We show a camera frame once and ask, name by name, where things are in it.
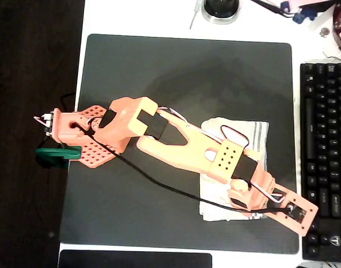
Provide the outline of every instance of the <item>black keyboard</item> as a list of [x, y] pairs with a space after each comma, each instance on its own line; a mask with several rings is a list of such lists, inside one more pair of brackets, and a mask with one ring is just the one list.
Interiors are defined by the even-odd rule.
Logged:
[[319, 207], [303, 257], [341, 262], [341, 64], [301, 64], [301, 175]]

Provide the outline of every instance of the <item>orange 3d-printed robotic arm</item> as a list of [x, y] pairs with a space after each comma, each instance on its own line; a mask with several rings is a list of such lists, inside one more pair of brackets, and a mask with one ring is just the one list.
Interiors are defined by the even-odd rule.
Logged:
[[[318, 210], [303, 197], [276, 184], [258, 162], [258, 154], [245, 149], [245, 144], [215, 137], [190, 124], [176, 111], [158, 107], [147, 97], [117, 99], [109, 109], [92, 106], [73, 113], [54, 109], [43, 118], [44, 122], [39, 117], [35, 119], [45, 125], [46, 134], [56, 142], [80, 146], [80, 158], [72, 161], [90, 168], [113, 159], [125, 151], [132, 137], [139, 137], [136, 146], [146, 154], [175, 168], [206, 174], [229, 184], [231, 206], [247, 216], [259, 209], [283, 208], [283, 212], [277, 210], [266, 215], [305, 236]], [[167, 124], [178, 129], [187, 140], [186, 145], [159, 141]], [[207, 157], [207, 152], [212, 152], [213, 157]]]

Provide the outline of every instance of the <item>cable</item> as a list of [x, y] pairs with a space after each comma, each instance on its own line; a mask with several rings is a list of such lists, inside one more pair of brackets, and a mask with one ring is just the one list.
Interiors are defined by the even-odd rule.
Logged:
[[217, 204], [215, 202], [212, 202], [212, 201], [209, 201], [209, 200], [197, 197], [197, 196], [195, 196], [193, 194], [181, 191], [181, 190], [176, 189], [174, 187], [171, 187], [171, 186], [169, 186], [167, 184], [163, 184], [163, 183], [155, 180], [152, 176], [148, 175], [145, 171], [143, 171], [140, 167], [138, 167], [135, 164], [133, 164], [131, 161], [125, 159], [123, 156], [118, 155], [117, 153], [115, 153], [114, 151], [109, 149], [106, 145], [98, 142], [92, 135], [87, 133], [88, 131], [84, 130], [80, 125], [75, 123], [74, 126], [78, 127], [81, 131], [83, 131], [85, 133], [85, 135], [90, 137], [94, 142], [98, 143], [105, 150], [107, 150], [108, 152], [112, 153], [114, 156], [116, 156], [122, 162], [124, 162], [125, 164], [127, 164], [128, 166], [130, 166], [131, 168], [136, 170], [137, 172], [139, 172], [142, 176], [147, 178], [149, 181], [151, 181], [152, 183], [154, 183], [154, 184], [156, 184], [156, 185], [158, 185], [158, 186], [160, 186], [160, 187], [162, 187], [164, 189], [170, 190], [170, 191], [172, 191], [174, 193], [183, 195], [185, 197], [194, 199], [194, 200], [199, 201], [199, 202], [204, 202], [204, 203], [207, 203], [207, 204], [211, 204], [211, 205], [214, 205], [214, 206], [219, 207], [219, 208], [223, 208], [223, 209], [227, 209], [227, 210], [231, 210], [231, 211], [236, 211], [236, 212], [242, 212], [242, 213], [269, 213], [269, 212], [284, 212], [284, 213], [286, 213], [286, 212], [290, 211], [289, 208], [264, 208], [264, 209], [255, 209], [255, 210], [251, 210], [251, 211], [248, 211], [246, 209], [230, 208], [230, 207], [227, 207], [225, 205]]

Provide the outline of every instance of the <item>perforated plate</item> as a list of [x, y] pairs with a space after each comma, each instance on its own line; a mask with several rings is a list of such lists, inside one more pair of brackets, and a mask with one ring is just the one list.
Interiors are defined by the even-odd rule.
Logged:
[[[101, 121], [101, 117], [105, 114], [105, 112], [106, 112], [105, 108], [99, 105], [93, 105], [79, 113], [88, 119], [92, 117], [100, 117], [96, 118], [92, 122], [92, 129], [94, 131], [97, 131], [98, 125]], [[115, 156], [112, 153], [105, 150], [102, 146], [94, 142], [91, 138], [89, 140], [90, 140], [89, 144], [82, 146], [80, 159], [72, 161], [79, 161], [83, 163], [85, 166], [88, 166], [89, 168], [96, 168], [104, 164], [105, 162], [115, 158]]]

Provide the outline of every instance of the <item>white cloth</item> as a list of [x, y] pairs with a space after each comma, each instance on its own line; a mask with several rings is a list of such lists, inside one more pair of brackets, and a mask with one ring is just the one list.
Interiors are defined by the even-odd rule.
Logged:
[[[226, 118], [211, 118], [204, 121], [201, 128], [219, 138], [224, 138], [220, 127], [222, 125], [229, 126], [240, 133], [244, 134], [249, 139], [249, 145], [246, 147], [261, 154], [261, 162], [264, 163], [266, 170], [266, 139], [269, 128], [268, 122], [259, 121], [233, 121]], [[228, 197], [229, 184], [222, 184], [205, 174], [200, 174], [200, 197], [213, 201], [222, 205], [231, 207]], [[203, 215], [204, 221], [230, 221], [230, 220], [247, 220], [262, 218], [261, 214], [253, 214], [252, 217], [246, 217], [239, 212], [234, 212], [216, 207], [204, 202], [199, 204], [199, 213]]]

